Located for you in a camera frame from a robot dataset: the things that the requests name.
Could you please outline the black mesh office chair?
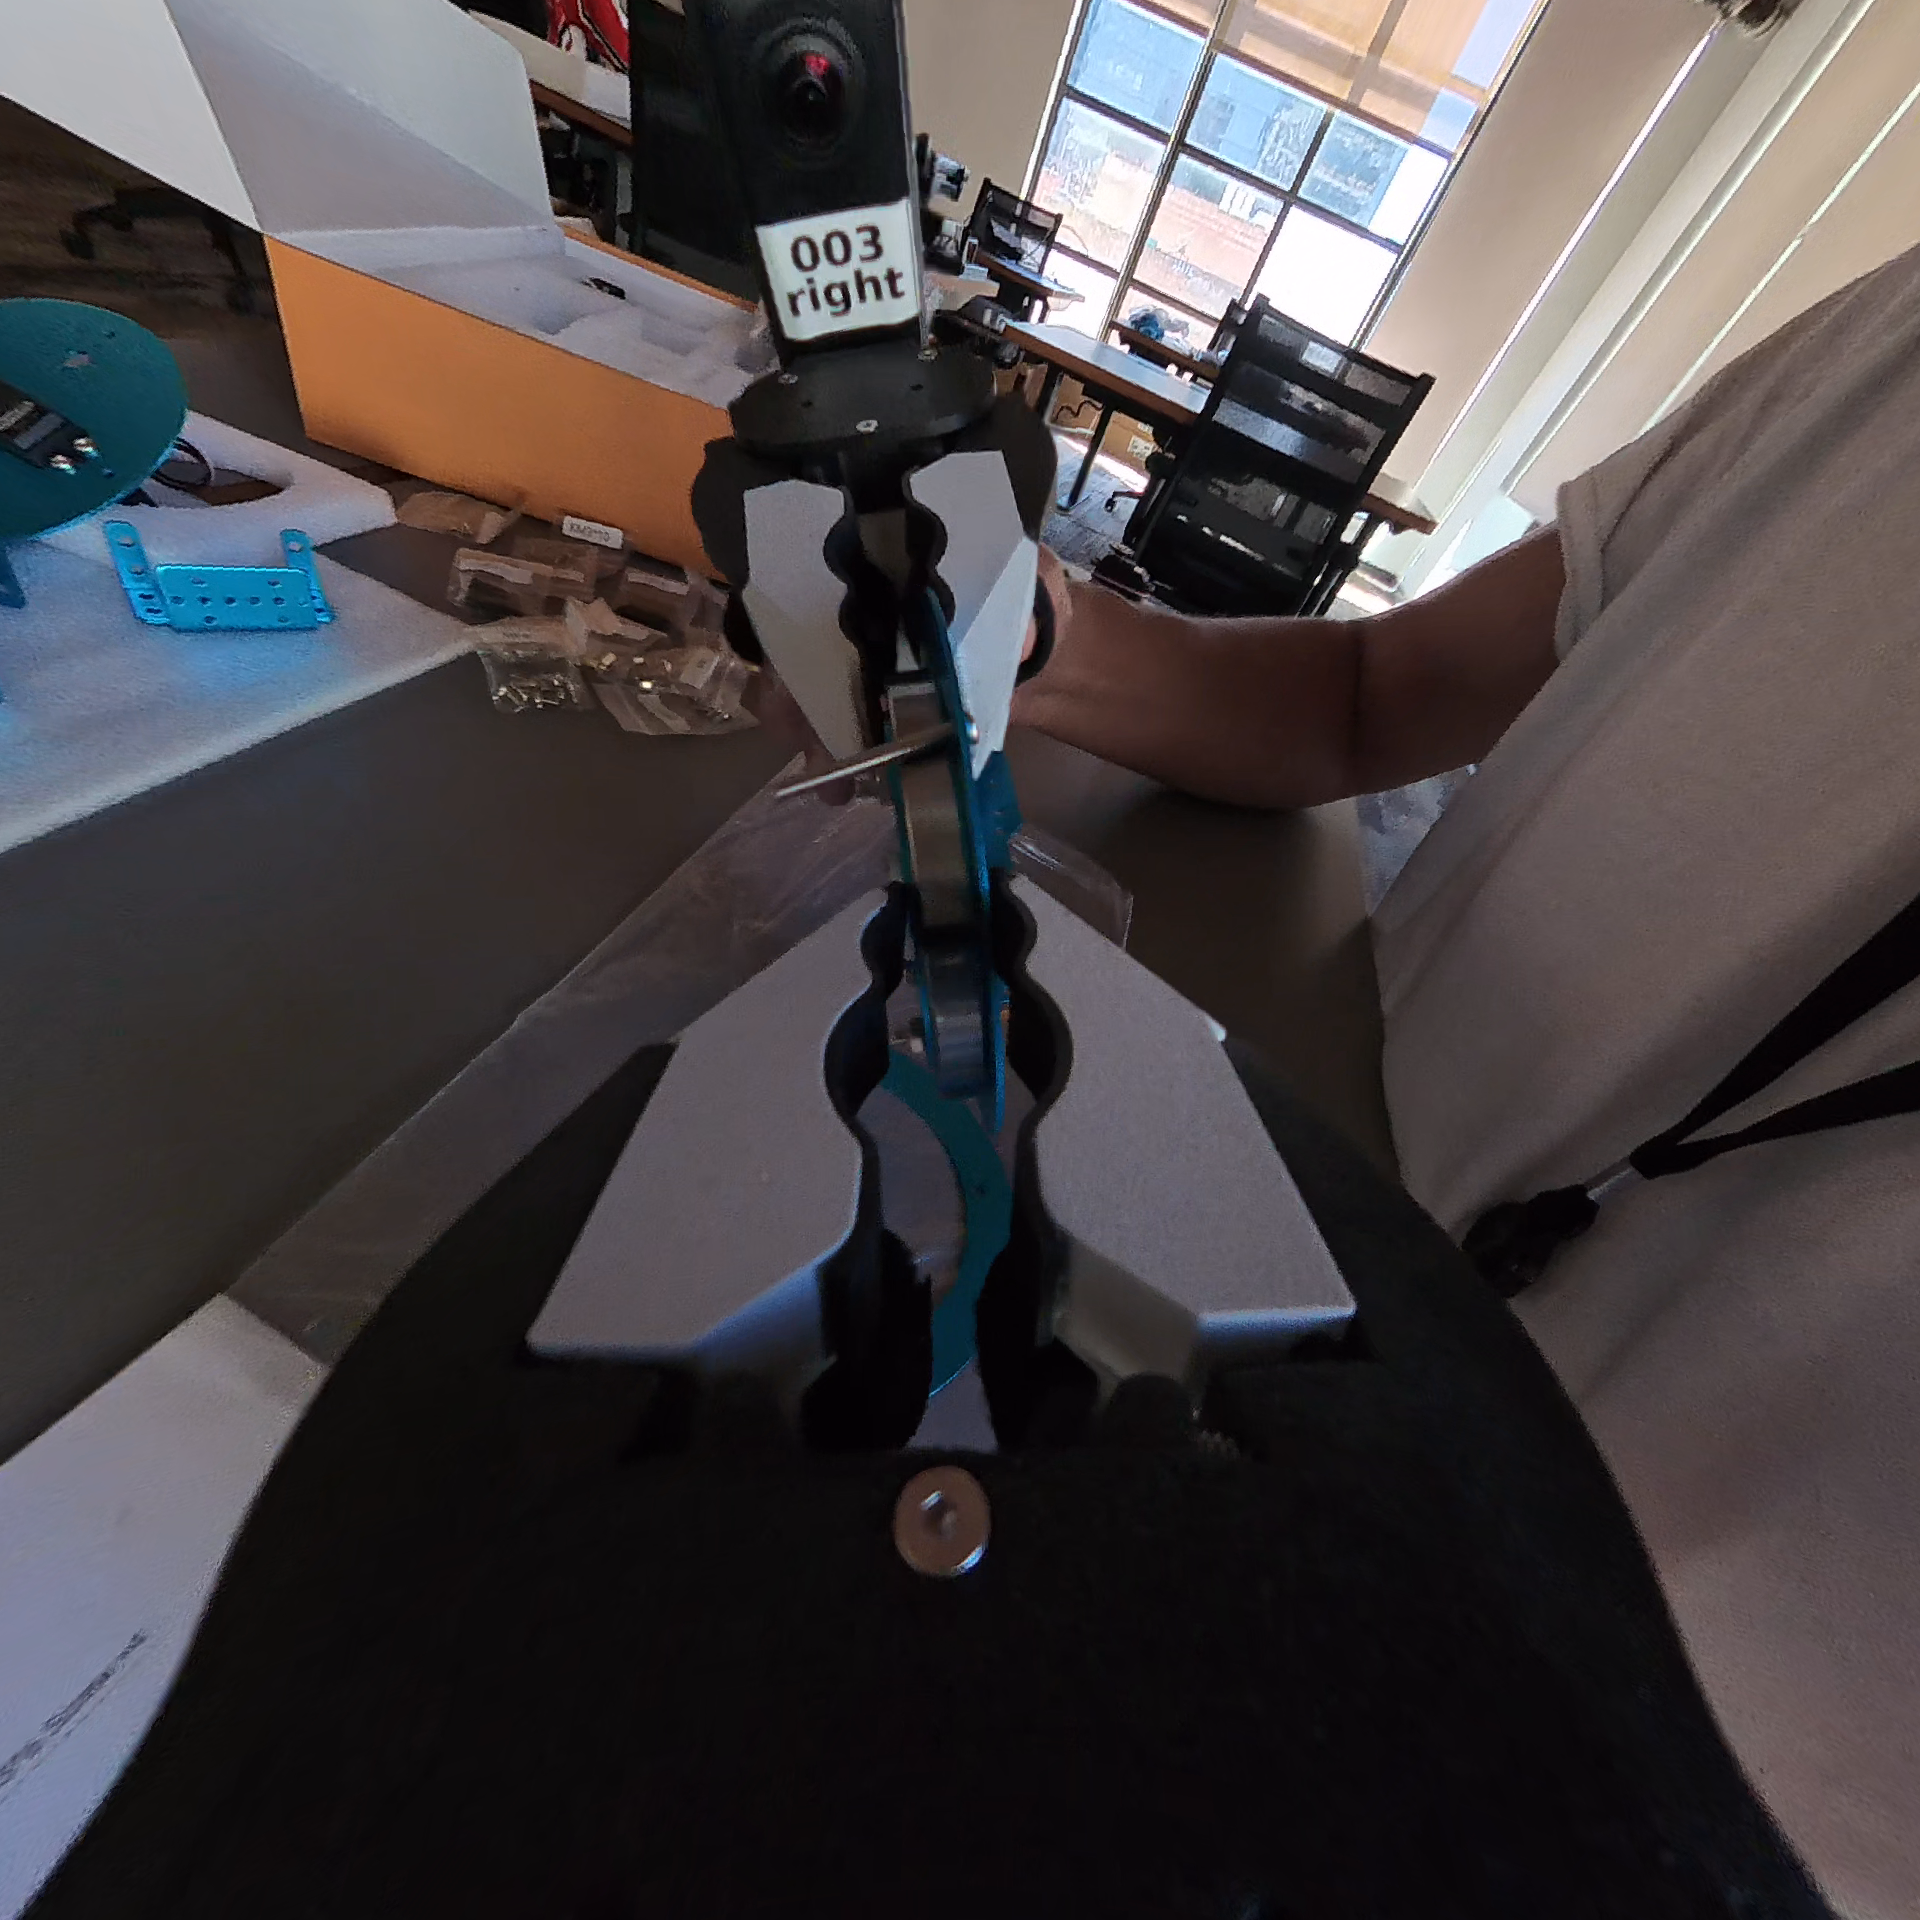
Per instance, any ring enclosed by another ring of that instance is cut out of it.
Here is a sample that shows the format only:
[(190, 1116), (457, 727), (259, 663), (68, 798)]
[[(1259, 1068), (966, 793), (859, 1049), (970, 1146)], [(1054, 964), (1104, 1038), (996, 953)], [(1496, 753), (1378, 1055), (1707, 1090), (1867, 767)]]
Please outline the black mesh office chair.
[(1431, 375), (1335, 344), (1258, 297), (1124, 550), (1152, 595), (1216, 618), (1323, 615), (1380, 519), (1362, 498)]

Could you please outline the office window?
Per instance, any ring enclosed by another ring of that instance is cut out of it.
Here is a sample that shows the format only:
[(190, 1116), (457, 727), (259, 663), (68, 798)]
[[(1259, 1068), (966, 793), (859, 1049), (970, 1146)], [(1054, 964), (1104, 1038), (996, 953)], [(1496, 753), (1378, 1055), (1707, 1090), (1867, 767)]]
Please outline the office window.
[(1356, 344), (1540, 3), (1089, 3), (1028, 196), (1064, 218), (1051, 318), (1147, 310), (1198, 347), (1232, 303)]

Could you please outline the blue U bracket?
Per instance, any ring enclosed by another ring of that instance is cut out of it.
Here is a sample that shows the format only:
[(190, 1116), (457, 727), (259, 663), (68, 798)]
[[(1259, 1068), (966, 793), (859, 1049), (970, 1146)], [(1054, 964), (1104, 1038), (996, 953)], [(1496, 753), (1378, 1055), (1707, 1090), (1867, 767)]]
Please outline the blue U bracket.
[(136, 618), (175, 633), (311, 633), (336, 619), (307, 534), (280, 530), (278, 564), (194, 564), (148, 558), (129, 519), (104, 523)]

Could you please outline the blue round bearing base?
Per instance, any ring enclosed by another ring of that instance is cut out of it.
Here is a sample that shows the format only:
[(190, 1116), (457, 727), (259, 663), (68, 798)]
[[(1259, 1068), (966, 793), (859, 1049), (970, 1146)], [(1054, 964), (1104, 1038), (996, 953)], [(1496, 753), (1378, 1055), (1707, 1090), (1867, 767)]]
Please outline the blue round bearing base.
[(995, 968), (990, 836), (972, 772), (970, 721), (959, 689), (946, 615), (930, 585), (903, 600), (896, 666), (880, 696), (892, 745), (936, 734), (887, 769), (902, 876), (915, 897), (913, 950), (926, 1065), (946, 1100), (976, 1104), (993, 1129), (1003, 1118), (1006, 991)]

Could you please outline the orange open cardboard box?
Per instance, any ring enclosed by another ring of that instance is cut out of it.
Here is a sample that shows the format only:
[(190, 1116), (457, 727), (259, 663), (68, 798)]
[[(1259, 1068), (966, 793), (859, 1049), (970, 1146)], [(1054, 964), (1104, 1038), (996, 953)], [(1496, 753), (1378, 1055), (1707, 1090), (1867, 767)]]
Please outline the orange open cardboard box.
[(2, 6), (4, 96), (265, 241), (314, 441), (707, 570), (753, 304), (571, 235), (504, 33), (444, 3)]

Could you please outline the white foam sheet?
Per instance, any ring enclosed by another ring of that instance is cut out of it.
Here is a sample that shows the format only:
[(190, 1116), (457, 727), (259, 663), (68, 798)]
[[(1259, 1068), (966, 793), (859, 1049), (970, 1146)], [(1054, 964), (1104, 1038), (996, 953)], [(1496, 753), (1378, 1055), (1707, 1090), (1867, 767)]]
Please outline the white foam sheet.
[[(161, 563), (264, 564), (280, 534), (315, 542), (395, 521), (383, 488), (210, 416), (183, 436), (218, 467), (265, 479), (241, 507), (134, 507)], [(398, 687), (473, 647), (444, 608), (320, 558), (335, 622), (315, 631), (178, 633), (138, 619), (104, 526), (86, 519), (12, 550), (23, 608), (2, 612), (2, 846), (177, 779)]]

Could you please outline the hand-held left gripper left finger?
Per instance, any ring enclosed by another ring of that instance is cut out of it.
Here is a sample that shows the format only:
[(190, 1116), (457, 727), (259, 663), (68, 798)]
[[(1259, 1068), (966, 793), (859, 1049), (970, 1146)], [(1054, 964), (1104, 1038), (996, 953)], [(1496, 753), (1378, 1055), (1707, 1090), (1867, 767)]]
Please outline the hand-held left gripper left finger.
[(681, 1033), (536, 1354), (758, 1377), (814, 1447), (913, 1438), (922, 1282), (857, 1120), (889, 1065), (906, 930), (906, 887), (863, 897)]

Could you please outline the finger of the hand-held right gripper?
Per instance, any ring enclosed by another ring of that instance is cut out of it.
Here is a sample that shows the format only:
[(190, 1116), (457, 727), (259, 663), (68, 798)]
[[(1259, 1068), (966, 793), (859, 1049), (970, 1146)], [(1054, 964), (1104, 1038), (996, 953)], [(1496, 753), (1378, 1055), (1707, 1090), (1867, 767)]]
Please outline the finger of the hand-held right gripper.
[(911, 474), (906, 494), (944, 535), (932, 577), (954, 598), (950, 639), (959, 715), (951, 726), (959, 748), (995, 755), (1003, 748), (1035, 615), (1041, 545), (1025, 534), (999, 450), (954, 450)]
[(851, 761), (873, 745), (873, 606), (849, 578), (857, 519), (849, 491), (777, 480), (742, 498), (748, 578), (742, 604), (827, 755)]

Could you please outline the long metal screw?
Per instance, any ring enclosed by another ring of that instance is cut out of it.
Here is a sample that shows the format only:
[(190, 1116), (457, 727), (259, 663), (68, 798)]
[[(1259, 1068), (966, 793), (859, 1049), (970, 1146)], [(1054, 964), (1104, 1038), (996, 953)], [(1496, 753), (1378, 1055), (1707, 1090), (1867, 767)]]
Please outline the long metal screw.
[(807, 775), (803, 779), (783, 784), (775, 792), (777, 801), (794, 801), (807, 793), (823, 792), (827, 787), (852, 782), (866, 775), (879, 775), (880, 771), (889, 771), (899, 763), (907, 763), (922, 759), (930, 753), (944, 753), (951, 748), (955, 739), (954, 722), (940, 722), (936, 727), (926, 727), (919, 731), (895, 736), (879, 748), (864, 750), (851, 759), (834, 761), (826, 767), (817, 775)]

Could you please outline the person's right hand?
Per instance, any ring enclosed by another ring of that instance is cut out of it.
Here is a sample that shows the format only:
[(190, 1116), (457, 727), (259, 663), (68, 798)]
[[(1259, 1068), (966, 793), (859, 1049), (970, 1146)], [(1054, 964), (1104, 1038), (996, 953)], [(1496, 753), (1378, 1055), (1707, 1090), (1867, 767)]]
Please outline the person's right hand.
[(1071, 726), (1095, 697), (1103, 658), (1099, 625), (1111, 598), (1046, 545), (1039, 563), (1039, 587), (1051, 618), (1051, 646), (1042, 670), (1016, 689), (1012, 718), (1022, 727), (1054, 731), (1058, 726)]

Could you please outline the black chair back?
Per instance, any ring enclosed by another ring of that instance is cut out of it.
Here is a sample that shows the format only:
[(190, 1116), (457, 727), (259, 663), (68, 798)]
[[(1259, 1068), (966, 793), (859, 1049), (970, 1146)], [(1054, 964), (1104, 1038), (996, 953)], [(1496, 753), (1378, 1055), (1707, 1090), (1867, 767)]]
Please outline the black chair back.
[(750, 223), (714, 116), (711, 42), (689, 14), (750, 19), (753, 6), (628, 3), (632, 251), (723, 295), (763, 303)]

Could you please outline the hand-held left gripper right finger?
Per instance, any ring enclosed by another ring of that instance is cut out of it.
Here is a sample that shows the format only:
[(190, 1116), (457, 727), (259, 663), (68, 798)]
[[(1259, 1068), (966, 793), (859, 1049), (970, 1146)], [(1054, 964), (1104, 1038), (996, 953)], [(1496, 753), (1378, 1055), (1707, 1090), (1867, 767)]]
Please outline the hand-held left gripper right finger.
[(1356, 1300), (1212, 1020), (1025, 880), (993, 913), (1033, 1098), (976, 1305), (999, 1446), (1073, 1438), (1131, 1377), (1200, 1408), (1230, 1367), (1345, 1338)]

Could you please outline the pile of small screw bags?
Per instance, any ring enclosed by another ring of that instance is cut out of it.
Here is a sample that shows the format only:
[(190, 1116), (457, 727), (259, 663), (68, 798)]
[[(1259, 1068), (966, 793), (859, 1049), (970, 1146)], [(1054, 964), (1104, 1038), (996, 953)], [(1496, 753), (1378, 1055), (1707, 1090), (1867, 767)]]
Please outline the pile of small screw bags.
[(419, 489), (398, 521), (459, 538), (447, 598), (481, 615), (473, 652), (495, 710), (604, 706), (643, 736), (758, 729), (748, 666), (724, 635), (728, 600), (703, 574), (638, 556), (611, 523), (542, 528), (479, 497)]

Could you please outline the person's right forearm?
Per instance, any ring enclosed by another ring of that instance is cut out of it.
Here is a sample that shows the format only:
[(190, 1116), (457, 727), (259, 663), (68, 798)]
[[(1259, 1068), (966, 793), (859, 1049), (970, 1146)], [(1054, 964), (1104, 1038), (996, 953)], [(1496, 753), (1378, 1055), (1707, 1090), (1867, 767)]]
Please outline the person's right forearm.
[(1558, 668), (1545, 526), (1358, 619), (1142, 615), (1095, 672), (1092, 753), (1200, 801), (1305, 810), (1474, 763)]

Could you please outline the clear plastic bag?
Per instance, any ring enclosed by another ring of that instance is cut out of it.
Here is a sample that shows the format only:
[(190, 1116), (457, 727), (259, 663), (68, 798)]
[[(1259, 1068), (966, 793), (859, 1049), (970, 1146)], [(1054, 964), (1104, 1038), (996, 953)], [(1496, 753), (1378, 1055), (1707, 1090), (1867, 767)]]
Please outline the clear plastic bag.
[(332, 1363), (400, 1275), (638, 1049), (675, 1041), (896, 871), (895, 814), (758, 796), (515, 1017), (230, 1299)]

